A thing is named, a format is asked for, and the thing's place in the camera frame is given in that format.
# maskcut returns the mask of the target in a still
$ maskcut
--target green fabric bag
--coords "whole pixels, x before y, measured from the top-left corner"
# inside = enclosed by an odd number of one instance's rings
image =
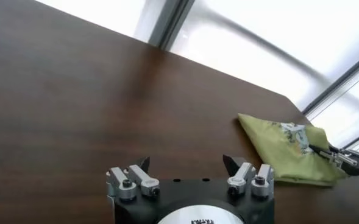
[[[274,169],[276,181],[333,186],[347,177],[308,147],[329,147],[323,129],[264,121],[245,114],[238,117],[260,158]]]

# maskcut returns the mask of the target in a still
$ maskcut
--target silver metal part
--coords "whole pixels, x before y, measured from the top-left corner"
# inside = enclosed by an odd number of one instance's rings
[[[359,152],[358,151],[353,151],[353,150],[349,150],[349,149],[345,149],[342,151],[343,153],[349,153],[349,154],[352,154],[352,155],[355,155],[357,157],[359,157]]]
[[[356,166],[356,165],[358,164],[356,160],[351,159],[351,158],[349,158],[349,157],[347,157],[347,156],[345,156],[345,155],[342,155],[342,154],[340,154],[340,153],[336,155],[336,159],[339,159],[339,160],[341,160],[342,162],[348,163],[348,164],[350,164],[350,165],[352,165],[352,166]]]
[[[141,193],[148,197],[156,197],[160,193],[159,180],[151,178],[138,165],[128,167],[128,176],[140,185]]]
[[[232,195],[243,194],[246,190],[246,183],[255,175],[255,168],[251,163],[242,163],[235,176],[228,178],[228,192]]]
[[[342,163],[348,163],[351,166],[356,166],[358,164],[356,160],[351,159],[341,153],[328,154],[325,152],[320,152],[320,155],[328,158],[330,160],[330,163],[334,164],[336,167],[341,167]]]
[[[133,200],[136,197],[137,185],[130,183],[129,187],[125,187],[123,182],[129,181],[119,167],[110,168],[109,183],[113,186],[116,197],[122,200]]]
[[[110,172],[106,172],[106,186],[107,186],[107,196],[114,197],[115,190],[113,185],[110,183]]]
[[[262,164],[258,175],[251,181],[252,195],[267,197],[274,193],[274,170],[270,165]]]

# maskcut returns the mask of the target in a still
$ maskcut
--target screw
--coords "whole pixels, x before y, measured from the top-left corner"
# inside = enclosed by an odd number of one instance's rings
[[[257,185],[265,185],[265,178],[260,177],[260,176],[256,176],[255,177],[255,184]]]
[[[239,194],[239,191],[236,187],[228,187],[228,194],[236,197]]]
[[[157,197],[159,194],[160,194],[160,189],[159,188],[151,189],[151,196],[152,197]]]
[[[126,180],[123,181],[123,186],[124,186],[124,188],[131,187],[132,182],[130,180],[126,179]]]

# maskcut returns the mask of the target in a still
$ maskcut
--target dark wood tabletop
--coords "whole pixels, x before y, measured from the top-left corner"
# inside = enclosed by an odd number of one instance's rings
[[[226,178],[223,153],[258,167],[237,113],[308,124],[284,96],[46,5],[0,0],[0,223],[112,223],[105,171],[142,156],[161,179]],[[275,222],[359,223],[359,178],[277,184]]]

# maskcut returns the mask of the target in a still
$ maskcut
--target metal tool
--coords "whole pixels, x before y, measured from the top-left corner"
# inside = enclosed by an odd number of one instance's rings
[[[359,176],[359,152],[335,147],[329,147],[327,150],[315,145],[309,145],[309,147],[348,175]]]
[[[224,155],[223,161],[228,179],[158,180],[148,175],[149,158],[123,171],[109,169],[107,196],[115,223],[274,223],[272,168],[263,164],[255,175],[243,158]]]

